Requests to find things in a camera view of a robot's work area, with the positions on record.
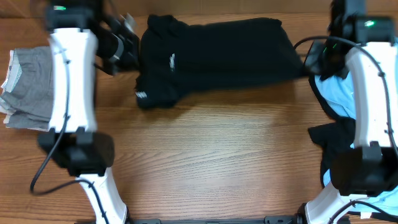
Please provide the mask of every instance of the wood grain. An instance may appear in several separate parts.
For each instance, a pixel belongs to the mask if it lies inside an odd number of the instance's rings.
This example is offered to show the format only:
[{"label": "wood grain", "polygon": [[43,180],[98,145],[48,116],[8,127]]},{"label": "wood grain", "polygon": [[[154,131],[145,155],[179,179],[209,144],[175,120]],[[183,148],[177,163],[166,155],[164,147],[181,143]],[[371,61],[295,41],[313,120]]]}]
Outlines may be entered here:
[{"label": "wood grain", "polygon": [[[326,14],[177,19],[206,24],[253,17],[280,19],[292,42],[324,34],[328,25]],[[136,21],[141,36],[146,17]],[[2,19],[0,30],[7,31],[0,34],[3,81],[9,50],[47,45],[47,41],[32,19]],[[96,109],[99,130],[115,140],[114,177],[133,218],[289,215],[321,191],[321,149],[312,144],[307,128],[332,120],[320,108],[305,78],[252,90],[194,94],[169,110],[142,111],[134,94],[137,75],[99,73]],[[80,186],[44,197],[29,194],[31,178],[44,159],[37,135],[37,131],[0,126],[0,223],[93,219]],[[65,170],[50,162],[37,188],[47,189],[70,179]]]},{"label": "wood grain", "polygon": [[0,0],[0,18],[27,17],[12,1]]},{"label": "wood grain", "polygon": [[[21,17],[32,17],[30,0],[2,0],[16,6]],[[114,0],[121,14],[242,14],[242,13],[329,13],[331,0]],[[396,0],[367,0],[368,11],[397,12]]]}]

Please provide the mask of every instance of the wire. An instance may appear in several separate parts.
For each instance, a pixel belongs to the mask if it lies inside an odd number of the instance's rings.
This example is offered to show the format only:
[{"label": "wire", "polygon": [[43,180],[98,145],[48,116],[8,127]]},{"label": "wire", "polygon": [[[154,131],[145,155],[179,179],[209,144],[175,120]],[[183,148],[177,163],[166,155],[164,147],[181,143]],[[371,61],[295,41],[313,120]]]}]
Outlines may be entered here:
[{"label": "wire", "polygon": [[333,222],[335,221],[335,219],[341,214],[343,213],[347,208],[356,205],[356,204],[361,204],[361,205],[365,205],[368,206],[370,208],[375,209],[376,211],[384,214],[385,216],[388,216],[389,218],[391,218],[392,220],[394,220],[394,222],[398,222],[398,217],[391,215],[389,213],[387,213],[384,210],[381,210],[380,208],[377,208],[376,206],[372,205],[371,203],[367,203],[367,202],[362,202],[362,201],[358,201],[358,200],[353,200],[350,201],[348,204],[344,205],[341,209],[339,209],[329,220],[328,224],[333,224]]},{"label": "wire", "polygon": [[34,187],[35,187],[35,184],[36,184],[37,180],[39,179],[40,175],[43,173],[43,170],[44,170],[45,166],[49,163],[49,160],[51,159],[52,154],[55,152],[55,150],[58,149],[58,146],[59,146],[59,144],[60,144],[60,142],[62,140],[62,136],[65,134],[65,130],[67,128],[68,120],[70,118],[70,116],[68,115],[69,114],[69,99],[70,99],[70,71],[69,71],[70,60],[67,59],[67,56],[65,55],[65,50],[63,49],[61,44],[56,39],[54,39],[54,38],[52,38],[50,36],[49,40],[52,41],[58,47],[58,49],[60,50],[60,53],[62,55],[62,58],[63,58],[63,63],[65,64],[65,71],[66,71],[66,76],[67,76],[67,99],[66,99],[65,114],[64,114],[64,120],[63,120],[62,129],[60,131],[60,134],[59,134],[57,140],[55,141],[55,144],[54,144],[53,148],[50,150],[49,154],[47,155],[47,157],[43,161],[42,165],[40,166],[40,168],[36,172],[36,175],[32,179],[32,182],[30,183],[30,192],[33,195],[46,195],[46,194],[50,194],[52,192],[55,192],[57,190],[60,190],[60,189],[62,189],[64,187],[68,187],[69,185],[72,185],[72,184],[77,184],[77,183],[81,183],[81,182],[87,183],[88,187],[91,188],[93,190],[94,194],[95,194],[95,197],[96,197],[96,200],[97,200],[97,203],[98,203],[98,206],[99,206],[99,210],[101,211],[101,214],[102,214],[102,217],[105,220],[105,223],[109,224],[109,220],[108,220],[108,218],[106,216],[106,213],[104,211],[104,208],[102,206],[102,203],[101,203],[101,200],[100,200],[100,196],[98,195],[98,192],[96,191],[96,189],[94,187],[94,183],[91,183],[90,181],[88,181],[86,179],[69,181],[69,182],[67,182],[65,184],[59,185],[58,187],[54,187],[54,188],[52,188],[50,190],[46,190],[46,191],[43,191],[43,192],[35,192],[34,191]]},{"label": "wire", "polygon": [[360,45],[357,45],[355,42],[352,42],[350,40],[347,40],[347,39],[344,39],[341,37],[335,37],[335,36],[307,37],[307,38],[304,38],[304,39],[300,40],[299,42],[297,42],[294,45],[294,49],[296,49],[300,44],[302,44],[306,41],[309,41],[309,40],[325,40],[325,39],[326,40],[335,40],[335,41],[350,45],[352,47],[355,47],[356,49],[360,50],[363,54],[365,54],[370,59],[370,61],[372,61],[374,66],[376,66],[376,68],[379,70],[378,75],[382,78],[382,82],[384,85],[384,93],[386,95],[386,108],[387,108],[387,130],[386,130],[386,133],[389,136],[392,147],[394,148],[394,153],[396,155],[396,158],[398,159],[398,148],[397,148],[397,144],[395,142],[394,135],[393,135],[394,130],[392,129],[390,96],[389,96],[389,91],[388,91],[388,86],[387,86],[386,74],[382,71],[377,60],[367,50],[363,49]]},{"label": "wire", "polygon": [[97,63],[94,63],[94,67],[97,68],[98,70],[100,70],[100,71],[106,73],[104,67],[99,66]]},{"label": "wire", "polygon": [[311,54],[312,46],[313,46],[314,43],[315,43],[315,41],[313,41],[313,42],[311,43],[311,46],[310,46],[310,48],[309,48],[309,50],[308,50],[308,53],[307,53],[307,56],[305,56],[304,65],[305,65],[305,62],[306,62],[307,59],[308,59],[308,56],[310,56],[310,54]]}]

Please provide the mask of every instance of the black cloth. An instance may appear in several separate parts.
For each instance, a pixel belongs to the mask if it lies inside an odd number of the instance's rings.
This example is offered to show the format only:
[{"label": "black cloth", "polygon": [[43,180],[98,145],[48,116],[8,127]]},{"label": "black cloth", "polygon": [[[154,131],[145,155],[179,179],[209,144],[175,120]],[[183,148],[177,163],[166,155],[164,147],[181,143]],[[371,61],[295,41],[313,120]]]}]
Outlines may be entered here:
[{"label": "black cloth", "polygon": [[137,102],[171,107],[193,91],[263,86],[303,76],[302,62],[277,19],[193,25],[149,16],[141,40]]},{"label": "black cloth", "polygon": [[321,184],[325,172],[330,169],[331,163],[344,152],[351,150],[354,142],[355,120],[352,118],[340,118],[335,123],[324,124],[309,128],[312,142],[322,147]]},{"label": "black cloth", "polygon": [[324,97],[321,95],[321,93],[318,90],[317,84],[315,83],[315,75],[311,74],[309,75],[308,81],[310,82],[310,86],[311,89],[314,93],[314,95],[316,96],[317,100],[319,101],[319,104],[321,105],[322,109],[324,110],[324,112],[330,116],[331,118],[333,118],[334,120],[338,120],[340,118],[342,118],[342,116],[338,115],[328,104],[328,102],[326,101],[326,99],[324,99]]}]

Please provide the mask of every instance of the gray cloth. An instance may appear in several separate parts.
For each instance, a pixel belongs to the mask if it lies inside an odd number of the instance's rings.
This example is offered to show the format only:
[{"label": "gray cloth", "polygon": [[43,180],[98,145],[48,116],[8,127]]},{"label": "gray cloth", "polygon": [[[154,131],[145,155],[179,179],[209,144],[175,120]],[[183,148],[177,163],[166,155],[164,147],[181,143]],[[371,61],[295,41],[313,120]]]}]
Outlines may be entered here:
[{"label": "gray cloth", "polygon": [[[15,50],[13,50],[12,52],[10,52],[10,63],[9,63],[6,80],[1,85],[1,87],[3,88],[3,92],[5,91],[11,92],[14,89],[21,75],[22,75],[22,69],[21,66],[19,65],[18,55],[15,53]],[[13,114],[16,111],[14,108],[12,108],[10,104],[5,102],[1,98],[0,98],[0,107],[2,109],[1,110],[2,113]]]},{"label": "gray cloth", "polygon": [[30,128],[47,130],[49,123],[28,118],[28,114],[21,111],[15,112],[6,125],[8,128]]},{"label": "gray cloth", "polygon": [[0,96],[1,106],[16,111],[7,127],[47,129],[53,106],[51,49],[15,49],[14,55],[22,75],[11,92]]}]

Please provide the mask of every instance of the clothing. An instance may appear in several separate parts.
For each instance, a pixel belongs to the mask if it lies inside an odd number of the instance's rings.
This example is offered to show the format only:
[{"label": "clothing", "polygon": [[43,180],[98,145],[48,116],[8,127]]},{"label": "clothing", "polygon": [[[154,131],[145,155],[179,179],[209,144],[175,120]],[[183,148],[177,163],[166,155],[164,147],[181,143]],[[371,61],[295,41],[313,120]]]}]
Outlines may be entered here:
[{"label": "clothing", "polygon": [[9,128],[46,130],[53,105],[51,50],[15,49],[11,55],[0,96],[2,111],[8,114],[4,122]]},{"label": "clothing", "polygon": [[303,76],[281,21],[187,24],[149,16],[136,95],[141,108],[171,107],[194,91],[270,85]]},{"label": "clothing", "polygon": [[[321,81],[319,75],[310,75],[310,86],[319,100],[325,113],[336,120],[335,123],[308,129],[311,140],[322,147],[321,183],[323,186],[330,182],[330,167],[339,154],[353,148],[355,135],[355,102],[353,95],[353,81],[351,73],[344,80],[334,76]],[[370,198],[367,202],[383,209],[392,215],[398,215],[398,187],[391,192],[383,192],[378,197]],[[383,214],[365,206],[356,205],[350,214],[359,215],[360,212],[372,212],[373,218],[390,220]]]}]

